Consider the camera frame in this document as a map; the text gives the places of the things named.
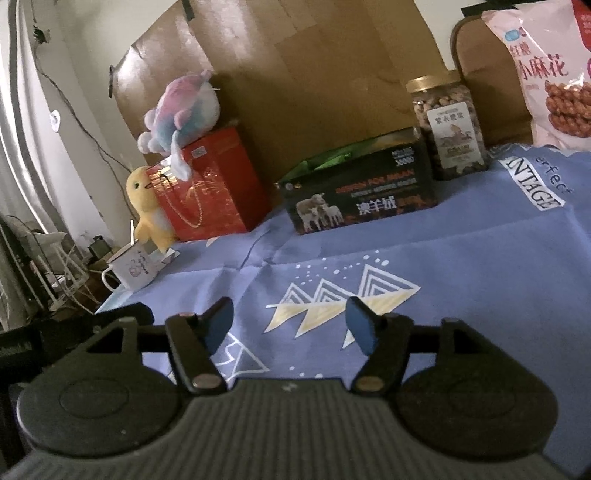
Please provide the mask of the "green snack packet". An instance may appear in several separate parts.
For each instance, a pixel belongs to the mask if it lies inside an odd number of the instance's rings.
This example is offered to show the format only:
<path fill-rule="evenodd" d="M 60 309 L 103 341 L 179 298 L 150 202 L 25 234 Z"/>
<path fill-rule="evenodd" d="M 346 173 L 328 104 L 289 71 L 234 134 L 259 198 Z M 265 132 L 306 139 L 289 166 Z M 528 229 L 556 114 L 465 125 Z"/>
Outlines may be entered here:
<path fill-rule="evenodd" d="M 329 168 L 335 165 L 345 163 L 349 160 L 361 158 L 363 156 L 384 150 L 388 144 L 378 138 L 365 140 L 358 143 L 349 144 L 337 149 L 318 154 L 314 157 L 304 159 L 286 175 L 280 178 L 280 182 L 301 177 L 315 170 Z"/>

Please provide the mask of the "white enamel mug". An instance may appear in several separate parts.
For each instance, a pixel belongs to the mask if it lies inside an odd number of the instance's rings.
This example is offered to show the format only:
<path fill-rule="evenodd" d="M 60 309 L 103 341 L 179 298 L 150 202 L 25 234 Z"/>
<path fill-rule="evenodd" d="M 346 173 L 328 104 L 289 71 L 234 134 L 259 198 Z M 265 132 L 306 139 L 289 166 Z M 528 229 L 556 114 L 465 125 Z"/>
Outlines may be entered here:
<path fill-rule="evenodd" d="M 107 280 L 107 275 L 112 273 L 124 289 L 137 292 L 156 278 L 162 267 L 162 258 L 158 250 L 148 253 L 139 242 L 128 244 L 107 261 L 107 267 L 101 273 L 101 281 L 110 292 L 114 292 L 115 287 Z"/>

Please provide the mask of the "yellow duck plush toy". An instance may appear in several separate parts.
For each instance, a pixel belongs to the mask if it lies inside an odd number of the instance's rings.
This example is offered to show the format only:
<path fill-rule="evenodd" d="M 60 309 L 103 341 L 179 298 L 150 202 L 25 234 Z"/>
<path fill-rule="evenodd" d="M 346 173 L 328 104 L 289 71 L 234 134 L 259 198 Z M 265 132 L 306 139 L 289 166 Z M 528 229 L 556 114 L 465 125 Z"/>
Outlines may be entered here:
<path fill-rule="evenodd" d="M 165 254 L 177 236 L 158 202 L 147 170 L 147 167 L 133 170 L 125 185 L 127 197 L 138 215 L 133 229 L 134 240 L 141 244 L 151 241 L 161 254 Z"/>

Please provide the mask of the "red gift bag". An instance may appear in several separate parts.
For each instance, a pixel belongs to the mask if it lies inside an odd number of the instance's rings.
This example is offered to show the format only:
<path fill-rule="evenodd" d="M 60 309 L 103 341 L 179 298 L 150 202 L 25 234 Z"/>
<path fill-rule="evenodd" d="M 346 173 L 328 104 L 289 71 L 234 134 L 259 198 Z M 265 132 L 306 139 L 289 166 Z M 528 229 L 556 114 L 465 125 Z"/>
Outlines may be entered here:
<path fill-rule="evenodd" d="M 147 170 L 160 207 L 181 241 L 245 233 L 270 213 L 270 196 L 235 127 L 212 131 L 181 150 L 187 181 L 169 167 Z"/>

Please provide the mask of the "blue patterned tablecloth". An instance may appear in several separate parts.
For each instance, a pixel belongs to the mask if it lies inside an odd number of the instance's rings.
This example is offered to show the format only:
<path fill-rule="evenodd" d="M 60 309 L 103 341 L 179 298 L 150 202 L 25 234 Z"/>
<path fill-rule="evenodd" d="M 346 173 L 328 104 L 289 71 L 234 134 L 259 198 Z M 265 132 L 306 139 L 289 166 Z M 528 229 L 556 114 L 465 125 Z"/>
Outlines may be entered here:
<path fill-rule="evenodd" d="M 239 378 L 351 381 L 365 356 L 346 330 L 356 296 L 423 325 L 470 324 L 541 378 L 559 418 L 546 455 L 590 464 L 590 156 L 508 145 L 438 187 L 434 208 L 300 235 L 277 211 L 250 233 L 181 244 L 137 293 L 157 323 L 221 297 L 235 320 L 214 361 Z"/>

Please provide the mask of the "black sheep print box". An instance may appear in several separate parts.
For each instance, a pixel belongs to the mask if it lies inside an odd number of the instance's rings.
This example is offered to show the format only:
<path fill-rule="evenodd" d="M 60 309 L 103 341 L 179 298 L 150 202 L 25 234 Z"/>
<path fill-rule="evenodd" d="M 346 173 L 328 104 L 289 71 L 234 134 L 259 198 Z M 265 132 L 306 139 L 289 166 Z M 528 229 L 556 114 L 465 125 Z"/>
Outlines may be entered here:
<path fill-rule="evenodd" d="M 438 204 L 420 130 L 411 127 L 374 138 L 386 142 L 388 147 L 276 182 L 298 233 L 355 225 Z"/>

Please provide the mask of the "pink blue plush toy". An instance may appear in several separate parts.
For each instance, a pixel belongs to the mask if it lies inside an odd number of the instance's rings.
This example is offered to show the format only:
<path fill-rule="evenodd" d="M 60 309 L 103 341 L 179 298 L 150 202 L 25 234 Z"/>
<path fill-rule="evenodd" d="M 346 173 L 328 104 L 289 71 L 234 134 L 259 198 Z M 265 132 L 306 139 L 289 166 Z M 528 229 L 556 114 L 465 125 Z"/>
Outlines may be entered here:
<path fill-rule="evenodd" d="M 157 105 L 144 114 L 146 130 L 136 141 L 142 154 L 163 156 L 160 164 L 183 182 L 192 176 L 183 148 L 211 131 L 221 114 L 211 76 L 211 70 L 204 70 L 171 81 Z"/>

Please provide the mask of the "brown cardboard backdrop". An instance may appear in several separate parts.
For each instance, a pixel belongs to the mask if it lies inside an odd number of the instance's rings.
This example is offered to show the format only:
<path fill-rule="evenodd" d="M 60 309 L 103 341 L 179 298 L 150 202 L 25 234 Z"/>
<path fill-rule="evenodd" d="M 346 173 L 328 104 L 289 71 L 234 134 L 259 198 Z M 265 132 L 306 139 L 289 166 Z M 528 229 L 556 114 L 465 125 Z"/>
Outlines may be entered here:
<path fill-rule="evenodd" d="M 445 70 L 412 1 L 178 1 L 111 71 L 131 134 L 165 86 L 212 72 L 221 120 L 238 121 L 263 177 L 413 125 L 409 80 Z"/>

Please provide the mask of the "brown chair back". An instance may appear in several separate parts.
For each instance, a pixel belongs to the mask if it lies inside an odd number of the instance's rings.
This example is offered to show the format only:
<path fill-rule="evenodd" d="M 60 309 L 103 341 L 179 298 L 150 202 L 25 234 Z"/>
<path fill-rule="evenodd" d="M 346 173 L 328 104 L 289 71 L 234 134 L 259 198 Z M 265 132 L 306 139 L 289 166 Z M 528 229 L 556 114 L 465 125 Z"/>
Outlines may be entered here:
<path fill-rule="evenodd" d="M 450 39 L 456 69 L 472 93 L 487 147 L 533 142 L 531 120 L 513 59 L 478 16 L 461 20 Z"/>

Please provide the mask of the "pink twisted snack bag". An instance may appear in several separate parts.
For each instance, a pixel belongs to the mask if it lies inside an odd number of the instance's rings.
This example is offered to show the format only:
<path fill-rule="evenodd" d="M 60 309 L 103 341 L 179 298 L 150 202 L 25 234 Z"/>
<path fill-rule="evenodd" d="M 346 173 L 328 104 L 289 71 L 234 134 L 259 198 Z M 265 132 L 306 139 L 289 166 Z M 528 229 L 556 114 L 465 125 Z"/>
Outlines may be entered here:
<path fill-rule="evenodd" d="M 539 1 L 481 18 L 514 61 L 534 144 L 589 151 L 590 7 Z"/>

